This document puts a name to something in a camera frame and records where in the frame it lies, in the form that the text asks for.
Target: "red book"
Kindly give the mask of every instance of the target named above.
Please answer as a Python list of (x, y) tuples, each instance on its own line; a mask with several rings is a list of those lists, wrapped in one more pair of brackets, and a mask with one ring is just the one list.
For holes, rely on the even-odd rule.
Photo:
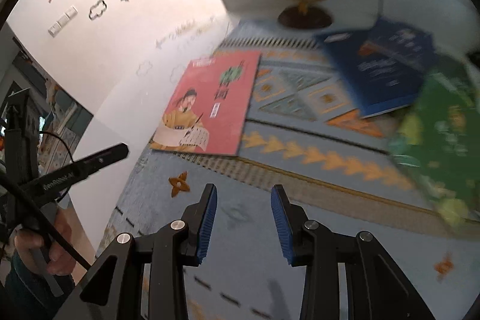
[(192, 60), (160, 120), (150, 147), (235, 155), (260, 51)]

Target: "globe stand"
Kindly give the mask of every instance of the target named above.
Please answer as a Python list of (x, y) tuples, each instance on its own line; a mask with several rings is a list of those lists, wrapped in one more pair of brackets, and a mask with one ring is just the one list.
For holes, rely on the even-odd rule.
[(332, 17), (320, 7), (308, 6), (306, 12), (302, 11), (298, 6), (288, 7), (278, 16), (278, 22), (294, 29), (326, 28), (333, 22)]

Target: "hand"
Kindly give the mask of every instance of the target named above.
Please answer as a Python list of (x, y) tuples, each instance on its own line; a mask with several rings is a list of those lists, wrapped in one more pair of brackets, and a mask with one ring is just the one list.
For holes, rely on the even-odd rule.
[[(67, 223), (67, 219), (61, 209), (58, 210), (55, 218), (54, 227), (57, 231), (70, 243), (71, 242), (71, 227)], [(15, 236), (15, 248), (22, 260), (23, 264), (28, 270), (35, 274), (40, 274), (40, 271), (35, 265), (30, 250), (33, 248), (40, 248), (43, 246), (42, 236), (30, 231), (29, 229), (21, 229)], [(50, 274), (69, 275), (73, 271), (76, 261), (70, 254), (65, 251), (60, 244), (54, 242), (49, 251), (50, 262), (46, 266), (46, 271)]]

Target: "illustrated man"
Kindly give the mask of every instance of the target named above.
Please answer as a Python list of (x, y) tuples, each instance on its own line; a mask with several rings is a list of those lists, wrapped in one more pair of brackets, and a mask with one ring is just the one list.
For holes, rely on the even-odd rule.
[[(178, 101), (176, 108), (171, 112), (166, 113), (162, 117), (162, 121), (166, 127), (172, 129), (185, 129), (203, 127), (200, 118), (191, 109), (197, 99), (197, 92), (194, 89), (189, 89)], [(165, 151), (182, 151), (182, 152), (194, 152), (194, 145), (182, 145), (176, 147), (169, 147), (152, 142), (151, 147), (154, 149), (160, 149)]]

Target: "yellow triangle pattern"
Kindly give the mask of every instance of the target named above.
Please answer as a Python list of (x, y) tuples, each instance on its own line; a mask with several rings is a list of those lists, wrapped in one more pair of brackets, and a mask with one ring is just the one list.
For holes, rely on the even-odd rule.
[(303, 156), (302, 164), (322, 163), (323, 170), (343, 170), (345, 175), (362, 174), (363, 180), (381, 180), (386, 186), (397, 186), (403, 190), (414, 188), (412, 182), (402, 175), (395, 167), (380, 167), (375, 162), (362, 162), (355, 156), (340, 156), (336, 151), (319, 151), (308, 146), (306, 149), (295, 141), (282, 143), (277, 137), (269, 136), (265, 140), (257, 131), (242, 136), (244, 148), (263, 146), (261, 153), (283, 151), (283, 159)]

